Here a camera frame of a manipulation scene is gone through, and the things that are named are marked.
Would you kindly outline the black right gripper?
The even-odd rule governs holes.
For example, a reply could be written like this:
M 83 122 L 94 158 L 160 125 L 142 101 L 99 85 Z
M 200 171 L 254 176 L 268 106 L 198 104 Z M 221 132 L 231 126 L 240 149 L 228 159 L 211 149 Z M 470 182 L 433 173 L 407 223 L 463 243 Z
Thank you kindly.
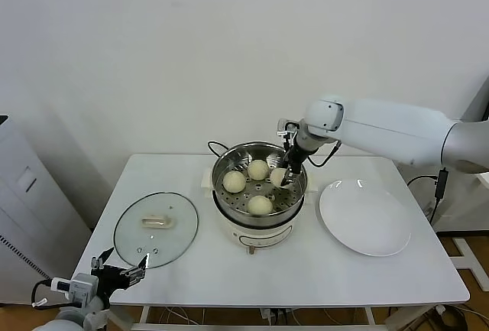
M 306 151 L 299 146 L 297 138 L 293 139 L 293 143 L 284 155 L 284 166 L 287 170 L 283 172 L 283 177 L 280 181 L 281 187 L 288 187 L 294 183 L 296 175 L 302 170 L 302 164 L 306 159 Z

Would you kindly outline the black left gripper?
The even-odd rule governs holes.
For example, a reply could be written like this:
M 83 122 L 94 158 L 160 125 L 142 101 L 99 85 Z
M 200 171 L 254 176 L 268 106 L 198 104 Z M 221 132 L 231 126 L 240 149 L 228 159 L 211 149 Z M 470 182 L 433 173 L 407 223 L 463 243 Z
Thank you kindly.
M 98 278 L 98 293 L 114 293 L 116 290 L 125 290 L 130 282 L 140 282 L 145 277 L 150 254 L 147 253 L 133 268 L 123 269 L 104 263 L 111 256 L 114 248 L 103 251 L 98 257 L 92 257 L 91 275 Z

